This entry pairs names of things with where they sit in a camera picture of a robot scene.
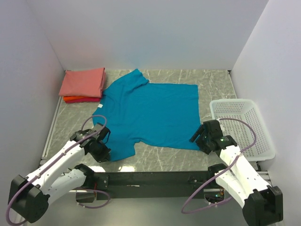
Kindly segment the teal blue t shirt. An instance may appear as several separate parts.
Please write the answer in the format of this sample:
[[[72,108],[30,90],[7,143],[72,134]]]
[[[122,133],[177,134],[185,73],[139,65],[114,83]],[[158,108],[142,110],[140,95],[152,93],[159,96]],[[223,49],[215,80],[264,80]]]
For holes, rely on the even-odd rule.
[[[103,91],[94,115],[94,124],[105,122],[111,131],[111,161],[135,155],[138,142],[198,150],[189,141],[200,126],[195,84],[151,83],[136,69]]]

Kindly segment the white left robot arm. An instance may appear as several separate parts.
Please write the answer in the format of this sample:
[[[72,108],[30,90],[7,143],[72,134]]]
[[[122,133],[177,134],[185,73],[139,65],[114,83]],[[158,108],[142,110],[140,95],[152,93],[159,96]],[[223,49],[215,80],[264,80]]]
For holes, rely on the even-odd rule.
[[[91,192],[93,197],[104,194],[108,178],[99,182],[95,172],[85,164],[74,164],[89,154],[97,162],[110,160],[110,149],[105,145],[110,130],[97,123],[92,129],[75,132],[63,148],[50,160],[23,177],[16,176],[10,185],[6,221],[11,226],[20,226],[26,222],[34,223],[47,211],[57,199],[73,189]]]

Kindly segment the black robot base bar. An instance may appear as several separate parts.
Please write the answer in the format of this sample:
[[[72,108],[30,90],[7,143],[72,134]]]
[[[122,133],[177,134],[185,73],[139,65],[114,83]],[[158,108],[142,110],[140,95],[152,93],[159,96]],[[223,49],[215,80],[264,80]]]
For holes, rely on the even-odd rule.
[[[105,191],[113,199],[189,197],[212,176],[207,171],[97,172],[76,188]]]

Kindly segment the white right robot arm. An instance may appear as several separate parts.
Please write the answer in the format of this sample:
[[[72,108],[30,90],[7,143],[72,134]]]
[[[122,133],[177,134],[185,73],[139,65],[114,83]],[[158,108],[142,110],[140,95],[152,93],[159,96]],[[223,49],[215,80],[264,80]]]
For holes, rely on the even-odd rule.
[[[207,185],[219,186],[240,205],[249,226],[268,226],[283,220],[282,191],[270,185],[251,166],[243,155],[245,150],[233,137],[223,134],[219,120],[201,124],[190,142],[195,142],[206,154],[215,152],[223,163],[208,169],[206,182],[186,200],[185,206]]]

